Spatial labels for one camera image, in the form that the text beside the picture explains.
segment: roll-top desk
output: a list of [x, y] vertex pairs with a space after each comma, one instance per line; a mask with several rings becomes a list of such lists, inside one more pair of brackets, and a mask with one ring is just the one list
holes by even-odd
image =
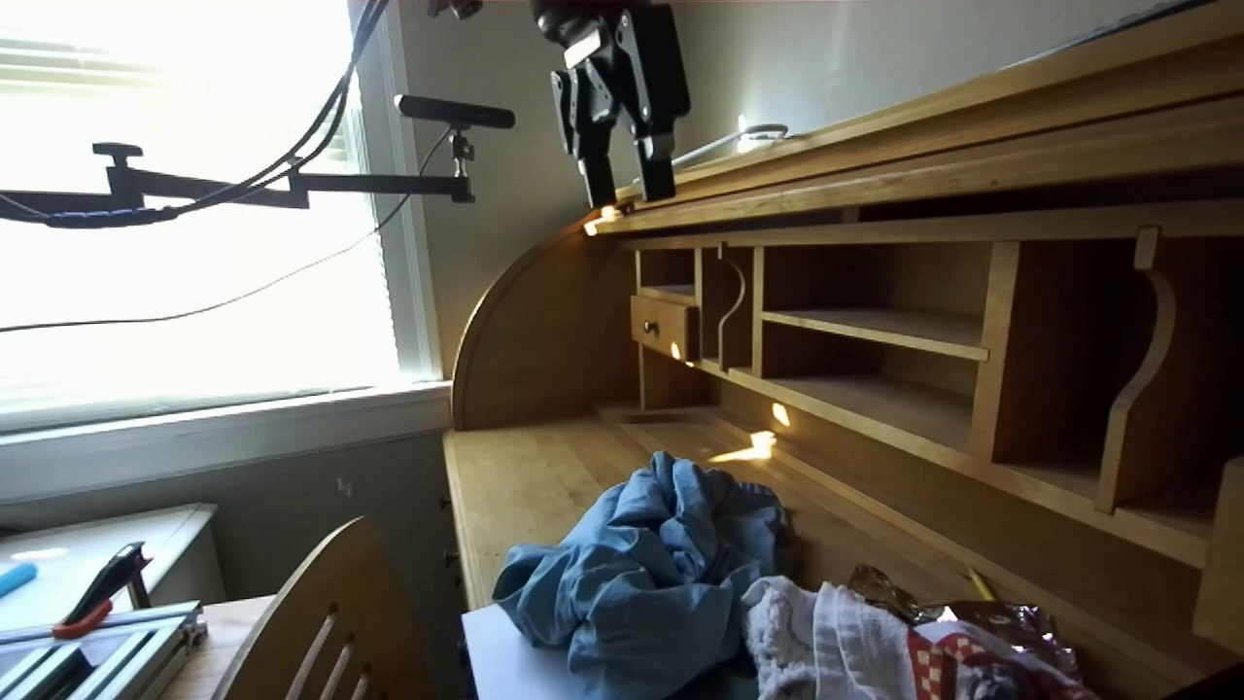
[[[799, 579], [965, 569], [1090, 679], [1244, 652], [1244, 5], [679, 176], [523, 256], [459, 348], [472, 608], [655, 448], [771, 481]], [[771, 431], [775, 455], [730, 451]]]

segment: window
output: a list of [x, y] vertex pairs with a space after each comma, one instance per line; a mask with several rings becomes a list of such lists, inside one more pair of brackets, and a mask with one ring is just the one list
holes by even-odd
[[[99, 141], [239, 182], [313, 125], [345, 59], [337, 0], [0, 0], [0, 190], [103, 193]], [[356, 97], [315, 172], [365, 166]], [[435, 382], [414, 212], [372, 232], [398, 198], [313, 203], [129, 229], [0, 220], [0, 434]]]

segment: robotic arm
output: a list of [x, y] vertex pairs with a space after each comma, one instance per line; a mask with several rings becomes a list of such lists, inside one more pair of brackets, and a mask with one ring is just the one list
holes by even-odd
[[616, 203], [612, 128], [629, 115], [647, 198], [673, 193], [673, 119], [694, 107], [673, 6], [648, 0], [533, 0], [546, 38], [563, 46], [552, 97], [591, 206]]

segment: blue cloth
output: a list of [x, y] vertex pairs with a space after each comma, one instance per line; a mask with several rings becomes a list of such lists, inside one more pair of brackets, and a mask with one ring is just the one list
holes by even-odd
[[568, 649], [591, 700], [656, 700], [742, 649], [739, 595], [779, 569], [766, 487], [664, 451], [552, 547], [508, 552], [493, 597], [533, 644]]

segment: blue object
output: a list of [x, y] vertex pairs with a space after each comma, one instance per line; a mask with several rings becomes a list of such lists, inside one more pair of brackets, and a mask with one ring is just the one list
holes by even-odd
[[676, 696], [742, 649], [739, 595], [779, 569], [779, 525], [766, 487], [656, 451], [562, 543], [514, 547], [493, 597], [587, 700]]
[[0, 562], [0, 597], [21, 589], [24, 583], [32, 583], [38, 576], [35, 562], [21, 561], [21, 562]]

